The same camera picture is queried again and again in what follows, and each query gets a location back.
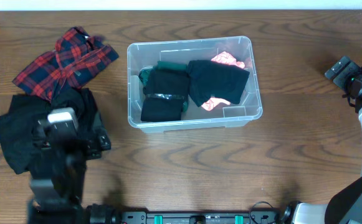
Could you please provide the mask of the black banded garment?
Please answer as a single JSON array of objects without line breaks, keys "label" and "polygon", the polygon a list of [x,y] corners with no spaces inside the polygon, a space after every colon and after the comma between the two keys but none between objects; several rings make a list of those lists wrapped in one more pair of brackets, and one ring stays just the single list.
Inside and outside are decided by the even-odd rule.
[{"label": "black banded garment", "polygon": [[179,121],[188,101],[189,83],[185,70],[153,68],[143,87],[141,121]]}]

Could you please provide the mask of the dark green garment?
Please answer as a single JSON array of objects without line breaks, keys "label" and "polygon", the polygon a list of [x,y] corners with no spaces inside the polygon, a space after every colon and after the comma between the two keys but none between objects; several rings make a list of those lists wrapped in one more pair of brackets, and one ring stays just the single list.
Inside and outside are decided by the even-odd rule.
[{"label": "dark green garment", "polygon": [[158,61],[152,68],[143,68],[138,75],[146,98],[178,101],[181,112],[188,109],[189,77],[186,65]]}]

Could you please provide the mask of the navy blue garment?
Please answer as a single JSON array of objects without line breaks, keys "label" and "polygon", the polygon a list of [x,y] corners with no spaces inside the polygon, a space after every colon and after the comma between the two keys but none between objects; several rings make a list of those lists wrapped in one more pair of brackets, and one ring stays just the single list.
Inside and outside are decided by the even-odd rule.
[{"label": "navy blue garment", "polygon": [[210,60],[192,60],[186,72],[190,77],[189,95],[198,107],[212,97],[238,105],[250,75],[235,65]]}]

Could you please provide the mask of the pink garment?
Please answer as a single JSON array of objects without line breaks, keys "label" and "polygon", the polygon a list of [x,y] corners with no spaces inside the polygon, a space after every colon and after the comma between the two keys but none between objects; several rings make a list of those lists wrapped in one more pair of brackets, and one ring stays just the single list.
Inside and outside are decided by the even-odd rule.
[{"label": "pink garment", "polygon": [[[245,63],[239,62],[235,57],[233,57],[230,53],[223,51],[220,54],[216,55],[211,59],[212,62],[221,63],[225,65],[233,65],[237,66],[241,69],[245,69]],[[230,105],[231,103],[223,98],[211,97],[208,101],[203,103],[201,107],[206,111],[213,110],[216,106],[224,103],[225,105]]]}]

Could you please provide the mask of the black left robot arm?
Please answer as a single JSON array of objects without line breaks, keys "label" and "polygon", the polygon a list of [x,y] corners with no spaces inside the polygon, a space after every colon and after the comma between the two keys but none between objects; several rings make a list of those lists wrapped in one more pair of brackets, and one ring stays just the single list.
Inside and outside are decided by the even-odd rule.
[{"label": "black left robot arm", "polygon": [[39,120],[40,151],[30,163],[28,223],[120,223],[110,205],[82,206],[87,161],[111,148],[100,113],[83,126],[70,108],[53,110]]}]

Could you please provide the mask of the clear plastic storage container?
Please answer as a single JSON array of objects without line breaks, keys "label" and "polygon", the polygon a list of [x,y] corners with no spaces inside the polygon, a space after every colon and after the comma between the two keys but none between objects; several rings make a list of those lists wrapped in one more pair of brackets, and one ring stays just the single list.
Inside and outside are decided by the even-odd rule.
[{"label": "clear plastic storage container", "polygon": [[[244,62],[249,79],[238,105],[221,103],[206,111],[190,100],[188,110],[179,121],[148,123],[141,121],[145,96],[138,78],[141,70],[152,68],[159,61],[187,64],[191,60],[210,60],[227,52]],[[182,129],[240,127],[259,119],[263,114],[255,58],[251,40],[246,36],[211,39],[173,40],[164,42],[137,42],[127,48],[128,122],[144,133],[162,133]]]}]

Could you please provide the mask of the black crumpled garment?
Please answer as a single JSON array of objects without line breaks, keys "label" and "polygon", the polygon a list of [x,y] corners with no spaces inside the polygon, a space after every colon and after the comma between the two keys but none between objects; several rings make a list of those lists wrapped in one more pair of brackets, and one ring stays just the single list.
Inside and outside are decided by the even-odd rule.
[{"label": "black crumpled garment", "polygon": [[37,96],[14,95],[8,113],[0,116],[0,144],[9,167],[16,173],[28,171],[33,157],[44,143],[38,133],[38,121],[54,109],[71,107],[75,111],[81,139],[96,141],[106,135],[97,104],[88,88],[68,89],[48,102]]}]

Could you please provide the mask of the red plaid flannel shirt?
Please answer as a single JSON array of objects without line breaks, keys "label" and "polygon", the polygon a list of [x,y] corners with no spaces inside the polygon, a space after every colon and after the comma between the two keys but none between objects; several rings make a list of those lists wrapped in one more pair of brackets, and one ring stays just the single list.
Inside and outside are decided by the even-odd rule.
[{"label": "red plaid flannel shirt", "polygon": [[102,37],[72,27],[57,40],[54,50],[34,59],[12,82],[28,95],[51,101],[65,90],[81,89],[118,57]]}]

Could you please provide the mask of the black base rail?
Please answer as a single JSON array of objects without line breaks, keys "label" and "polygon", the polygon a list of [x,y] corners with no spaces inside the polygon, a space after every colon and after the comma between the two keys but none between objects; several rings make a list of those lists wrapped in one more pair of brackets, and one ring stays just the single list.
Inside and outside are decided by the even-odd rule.
[{"label": "black base rail", "polygon": [[269,224],[277,223],[278,213],[273,210],[219,213],[123,212],[124,224]]}]

